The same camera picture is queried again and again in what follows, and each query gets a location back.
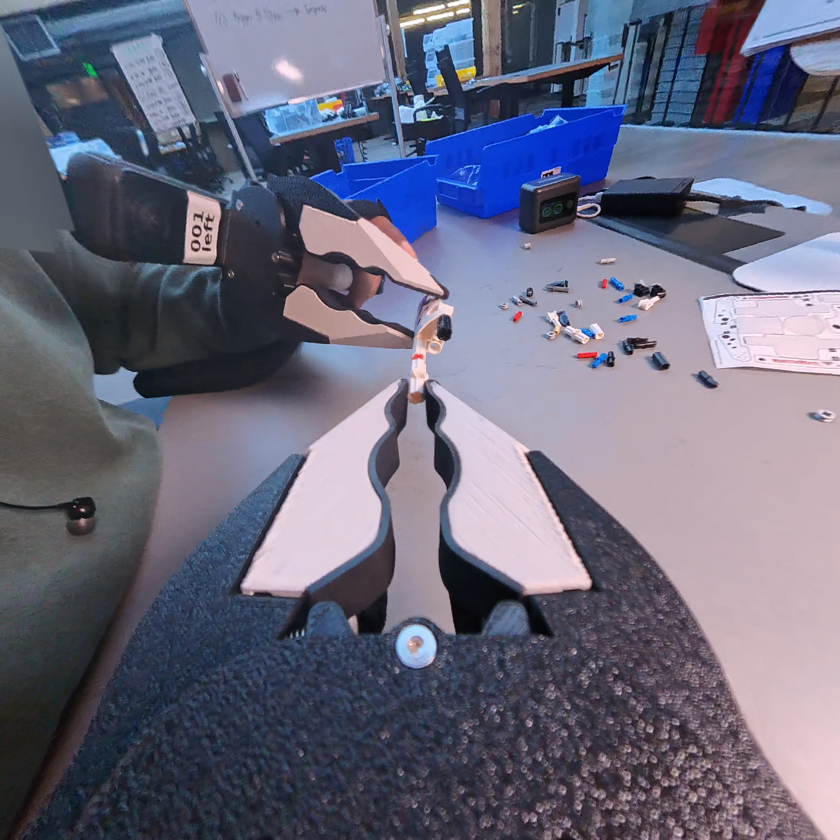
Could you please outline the white plastic sheet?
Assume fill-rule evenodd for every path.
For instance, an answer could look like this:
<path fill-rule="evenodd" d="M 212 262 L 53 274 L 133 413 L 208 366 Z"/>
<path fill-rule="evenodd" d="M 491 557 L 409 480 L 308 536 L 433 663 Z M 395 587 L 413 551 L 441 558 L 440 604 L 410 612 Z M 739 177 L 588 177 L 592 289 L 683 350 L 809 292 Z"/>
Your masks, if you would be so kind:
<path fill-rule="evenodd" d="M 695 182 L 695 193 L 709 196 L 741 199 L 745 202 L 772 203 L 786 209 L 803 211 L 813 215 L 827 216 L 833 213 L 833 205 L 816 201 L 805 196 L 778 192 L 750 182 L 727 177 L 718 177 Z"/>

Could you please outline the white paper notice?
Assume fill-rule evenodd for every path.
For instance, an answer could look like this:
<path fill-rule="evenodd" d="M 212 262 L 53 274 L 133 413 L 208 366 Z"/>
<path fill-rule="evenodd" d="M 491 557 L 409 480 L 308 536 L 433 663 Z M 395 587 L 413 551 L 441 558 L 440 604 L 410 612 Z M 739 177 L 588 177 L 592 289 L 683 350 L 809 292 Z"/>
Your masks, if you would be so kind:
<path fill-rule="evenodd" d="M 112 45 L 111 52 L 155 133 L 174 132 L 197 123 L 162 37 L 151 34 L 125 40 Z"/>

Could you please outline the blue plastic bin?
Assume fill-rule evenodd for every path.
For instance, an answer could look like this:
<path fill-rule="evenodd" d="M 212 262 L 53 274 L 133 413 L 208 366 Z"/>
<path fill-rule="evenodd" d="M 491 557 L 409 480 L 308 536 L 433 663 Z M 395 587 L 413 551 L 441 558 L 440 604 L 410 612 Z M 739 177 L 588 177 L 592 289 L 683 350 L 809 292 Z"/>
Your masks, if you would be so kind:
<path fill-rule="evenodd" d="M 545 172 L 578 175 L 583 186 L 601 182 L 625 110 L 625 105 L 546 109 L 429 141 L 437 200 L 488 218 L 517 208 L 521 185 Z"/>
<path fill-rule="evenodd" d="M 437 225 L 437 158 L 434 155 L 347 164 L 312 180 L 343 200 L 381 201 L 410 243 Z"/>

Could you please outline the person's left hand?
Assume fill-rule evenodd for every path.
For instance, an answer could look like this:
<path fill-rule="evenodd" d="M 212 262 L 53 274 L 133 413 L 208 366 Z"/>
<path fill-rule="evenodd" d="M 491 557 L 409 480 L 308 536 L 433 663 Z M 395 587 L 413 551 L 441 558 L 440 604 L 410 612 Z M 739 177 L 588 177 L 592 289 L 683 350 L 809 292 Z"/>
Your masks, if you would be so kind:
<path fill-rule="evenodd" d="M 416 251 L 389 217 L 376 216 L 369 218 L 368 221 L 397 244 L 399 248 L 418 261 Z M 357 267 L 351 268 L 351 274 L 352 281 L 346 296 L 351 305 L 360 309 L 378 293 L 383 278 Z"/>

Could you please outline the open building instruction booklet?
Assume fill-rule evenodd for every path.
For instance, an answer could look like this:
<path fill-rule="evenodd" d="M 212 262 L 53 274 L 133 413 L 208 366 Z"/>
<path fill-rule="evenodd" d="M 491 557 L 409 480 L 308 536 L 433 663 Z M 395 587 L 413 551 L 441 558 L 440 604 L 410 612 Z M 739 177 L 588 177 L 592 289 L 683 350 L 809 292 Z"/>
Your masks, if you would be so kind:
<path fill-rule="evenodd" d="M 839 30 L 839 1 L 766 1 L 740 54 L 754 56 L 767 49 L 834 35 Z"/>

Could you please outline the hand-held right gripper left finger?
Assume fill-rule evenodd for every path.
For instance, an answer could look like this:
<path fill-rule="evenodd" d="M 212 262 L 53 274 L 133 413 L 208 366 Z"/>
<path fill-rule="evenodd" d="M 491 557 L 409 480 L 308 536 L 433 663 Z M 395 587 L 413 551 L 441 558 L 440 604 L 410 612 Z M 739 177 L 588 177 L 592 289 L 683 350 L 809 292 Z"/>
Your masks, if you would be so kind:
<path fill-rule="evenodd" d="M 244 595 L 379 597 L 395 567 L 386 486 L 399 463 L 407 381 L 395 381 L 303 457 L 240 584 Z"/>

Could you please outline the toy sticker sheet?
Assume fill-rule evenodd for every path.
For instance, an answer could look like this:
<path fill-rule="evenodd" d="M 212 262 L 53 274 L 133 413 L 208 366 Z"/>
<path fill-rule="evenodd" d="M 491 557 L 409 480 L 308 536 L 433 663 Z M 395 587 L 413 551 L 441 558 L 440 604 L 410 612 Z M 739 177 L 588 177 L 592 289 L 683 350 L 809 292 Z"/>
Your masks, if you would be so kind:
<path fill-rule="evenodd" d="M 839 374 L 839 292 L 720 295 L 699 299 L 719 370 Z"/>

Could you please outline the black office desk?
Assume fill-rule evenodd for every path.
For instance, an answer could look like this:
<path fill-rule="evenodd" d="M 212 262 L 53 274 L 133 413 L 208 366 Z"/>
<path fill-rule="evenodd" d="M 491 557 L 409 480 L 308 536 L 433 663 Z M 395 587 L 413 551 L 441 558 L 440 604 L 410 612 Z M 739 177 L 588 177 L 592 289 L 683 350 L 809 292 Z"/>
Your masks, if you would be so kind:
<path fill-rule="evenodd" d="M 513 119 L 519 115 L 520 100 L 533 93 L 538 85 L 561 87 L 562 109 L 574 105 L 574 84 L 596 72 L 619 65 L 624 53 L 599 56 L 571 62 L 561 62 L 503 74 L 497 77 L 477 78 L 467 83 L 463 91 L 469 102 L 495 101 L 500 103 L 499 120 Z"/>

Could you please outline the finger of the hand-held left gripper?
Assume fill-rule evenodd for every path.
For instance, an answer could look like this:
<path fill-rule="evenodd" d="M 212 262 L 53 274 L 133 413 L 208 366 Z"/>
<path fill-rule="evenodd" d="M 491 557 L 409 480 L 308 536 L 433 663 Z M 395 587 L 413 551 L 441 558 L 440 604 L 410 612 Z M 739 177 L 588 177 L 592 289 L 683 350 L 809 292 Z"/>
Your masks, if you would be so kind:
<path fill-rule="evenodd" d="M 347 298 L 322 287 L 297 286 L 286 296 L 282 317 L 291 337 L 305 343 L 410 350 L 414 331 L 353 308 Z"/>
<path fill-rule="evenodd" d="M 298 284 L 346 292 L 357 267 L 395 284 L 446 299 L 443 287 L 418 260 L 386 237 L 368 219 L 349 219 L 314 206 L 301 211 L 299 234 L 304 248 Z"/>

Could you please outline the person's left forearm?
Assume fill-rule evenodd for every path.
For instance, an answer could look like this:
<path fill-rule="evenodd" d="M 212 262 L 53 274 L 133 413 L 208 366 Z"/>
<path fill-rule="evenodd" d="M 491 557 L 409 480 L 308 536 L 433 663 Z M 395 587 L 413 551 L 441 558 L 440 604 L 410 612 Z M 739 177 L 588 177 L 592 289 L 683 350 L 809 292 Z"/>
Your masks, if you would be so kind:
<path fill-rule="evenodd" d="M 92 369 L 152 371 L 279 341 L 281 301 L 269 286 L 212 267 L 121 263 L 97 257 L 68 233 L 52 252 L 24 256 L 69 307 Z"/>

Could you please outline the black power adapter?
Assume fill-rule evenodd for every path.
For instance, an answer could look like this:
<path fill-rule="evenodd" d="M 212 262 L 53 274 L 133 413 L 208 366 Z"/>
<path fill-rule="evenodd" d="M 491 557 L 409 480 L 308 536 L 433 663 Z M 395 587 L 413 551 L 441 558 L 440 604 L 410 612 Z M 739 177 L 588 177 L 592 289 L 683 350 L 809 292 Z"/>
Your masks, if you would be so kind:
<path fill-rule="evenodd" d="M 675 217 L 681 214 L 695 180 L 690 177 L 638 177 L 608 186 L 601 195 L 601 215 Z"/>

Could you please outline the black device with green display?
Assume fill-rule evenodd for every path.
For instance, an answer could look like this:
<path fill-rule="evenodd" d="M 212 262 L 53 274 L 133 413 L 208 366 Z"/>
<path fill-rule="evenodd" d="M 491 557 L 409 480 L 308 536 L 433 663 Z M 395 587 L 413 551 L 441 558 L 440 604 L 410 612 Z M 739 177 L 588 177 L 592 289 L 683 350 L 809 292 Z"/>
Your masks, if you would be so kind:
<path fill-rule="evenodd" d="M 581 178 L 556 174 L 525 183 L 520 189 L 519 227 L 536 235 L 570 225 L 577 218 Z"/>

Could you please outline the white metal stand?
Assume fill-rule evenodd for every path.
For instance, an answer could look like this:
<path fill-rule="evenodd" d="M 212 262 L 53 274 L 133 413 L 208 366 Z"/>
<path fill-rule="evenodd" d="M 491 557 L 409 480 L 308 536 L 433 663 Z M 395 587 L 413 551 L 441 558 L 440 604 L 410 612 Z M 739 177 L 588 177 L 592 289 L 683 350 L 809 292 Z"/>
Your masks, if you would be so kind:
<path fill-rule="evenodd" d="M 838 33 L 811 38 L 790 49 L 794 64 L 813 77 L 833 77 L 838 94 Z M 741 287 L 771 293 L 838 290 L 838 233 L 825 234 L 751 261 L 732 273 Z"/>

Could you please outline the whiteboard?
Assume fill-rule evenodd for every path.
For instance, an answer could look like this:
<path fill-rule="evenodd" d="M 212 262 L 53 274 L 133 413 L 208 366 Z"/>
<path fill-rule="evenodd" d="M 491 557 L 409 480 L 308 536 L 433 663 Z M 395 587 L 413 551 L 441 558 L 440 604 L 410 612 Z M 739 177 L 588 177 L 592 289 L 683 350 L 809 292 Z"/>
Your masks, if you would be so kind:
<path fill-rule="evenodd" d="M 371 1 L 185 2 L 208 67 L 236 118 L 386 77 Z"/>

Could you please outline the black mesh office chair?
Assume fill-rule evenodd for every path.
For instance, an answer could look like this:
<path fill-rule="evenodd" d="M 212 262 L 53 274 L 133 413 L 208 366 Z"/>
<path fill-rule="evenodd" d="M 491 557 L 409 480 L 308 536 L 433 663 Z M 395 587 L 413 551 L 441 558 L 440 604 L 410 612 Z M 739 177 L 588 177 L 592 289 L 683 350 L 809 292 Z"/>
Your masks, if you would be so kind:
<path fill-rule="evenodd" d="M 160 429 L 166 410 L 170 405 L 172 398 L 170 396 L 160 397 L 139 397 L 129 402 L 121 404 L 119 407 L 150 419 L 156 429 Z"/>

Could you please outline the storage rack with coloured bins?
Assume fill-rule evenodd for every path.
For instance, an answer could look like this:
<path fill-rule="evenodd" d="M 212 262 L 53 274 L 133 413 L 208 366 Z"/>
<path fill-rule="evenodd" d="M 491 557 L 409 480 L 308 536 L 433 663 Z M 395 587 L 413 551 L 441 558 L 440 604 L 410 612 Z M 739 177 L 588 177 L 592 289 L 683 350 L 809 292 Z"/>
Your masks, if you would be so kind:
<path fill-rule="evenodd" d="M 764 2 L 635 2 L 615 102 L 625 122 L 807 131 L 808 76 L 788 47 L 742 53 Z"/>

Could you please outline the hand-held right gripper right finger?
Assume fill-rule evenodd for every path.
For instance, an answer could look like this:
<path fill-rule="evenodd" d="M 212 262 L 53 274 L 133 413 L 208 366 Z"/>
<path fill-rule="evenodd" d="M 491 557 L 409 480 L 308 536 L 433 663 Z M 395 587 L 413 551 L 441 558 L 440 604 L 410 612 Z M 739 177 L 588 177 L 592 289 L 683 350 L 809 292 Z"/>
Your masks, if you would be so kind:
<path fill-rule="evenodd" d="M 452 596 L 556 595 L 593 582 L 531 451 L 441 384 L 426 384 L 434 466 L 446 485 L 438 565 Z"/>

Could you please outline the white spotted toy panel assembly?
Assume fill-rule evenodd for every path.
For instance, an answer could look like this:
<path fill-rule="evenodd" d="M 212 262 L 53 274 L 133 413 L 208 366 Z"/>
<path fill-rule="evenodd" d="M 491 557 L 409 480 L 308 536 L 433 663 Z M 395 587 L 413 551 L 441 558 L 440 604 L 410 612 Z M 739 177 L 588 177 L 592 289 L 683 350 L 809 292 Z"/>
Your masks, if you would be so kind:
<path fill-rule="evenodd" d="M 418 312 L 417 312 L 416 322 L 415 322 L 415 327 L 414 327 L 414 337 L 416 337 L 417 332 L 423 330 L 424 327 L 428 323 L 436 322 L 438 316 L 440 316 L 441 314 L 450 315 L 451 319 L 453 321 L 454 308 L 449 306 L 445 301 L 443 301 L 440 298 L 425 297 L 425 299 L 423 299 L 423 301 L 421 303 L 421 306 L 420 306 L 420 308 L 418 309 Z M 429 355 L 425 359 L 426 366 L 427 366 L 427 372 L 428 372 L 428 358 L 430 356 L 435 356 L 435 355 Z"/>

